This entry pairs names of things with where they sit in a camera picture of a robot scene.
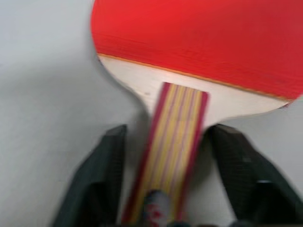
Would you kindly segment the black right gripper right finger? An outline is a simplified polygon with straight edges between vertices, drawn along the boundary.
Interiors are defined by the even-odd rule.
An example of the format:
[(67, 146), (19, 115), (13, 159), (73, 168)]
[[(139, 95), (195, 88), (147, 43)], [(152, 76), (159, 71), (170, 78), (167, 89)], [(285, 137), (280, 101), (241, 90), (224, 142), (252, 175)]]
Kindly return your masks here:
[(208, 138), (238, 220), (303, 227), (303, 201), (279, 170), (235, 128), (217, 124)]

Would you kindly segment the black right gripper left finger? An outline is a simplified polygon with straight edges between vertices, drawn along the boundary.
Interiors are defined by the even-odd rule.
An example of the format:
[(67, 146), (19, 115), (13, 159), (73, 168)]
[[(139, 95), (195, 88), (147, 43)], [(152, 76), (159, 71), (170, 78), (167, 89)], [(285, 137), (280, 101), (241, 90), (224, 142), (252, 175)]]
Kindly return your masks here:
[(119, 227), (127, 126), (108, 130), (75, 172), (52, 227)]

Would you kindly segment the red table tennis paddle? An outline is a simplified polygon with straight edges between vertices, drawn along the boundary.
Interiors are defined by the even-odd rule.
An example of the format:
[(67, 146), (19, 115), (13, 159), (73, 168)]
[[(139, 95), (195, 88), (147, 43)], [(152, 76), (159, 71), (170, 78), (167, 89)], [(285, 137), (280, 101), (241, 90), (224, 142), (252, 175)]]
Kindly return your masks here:
[(303, 0), (94, 0), (90, 28), (100, 62), (152, 118), (125, 224), (151, 189), (182, 218), (207, 128), (303, 94)]

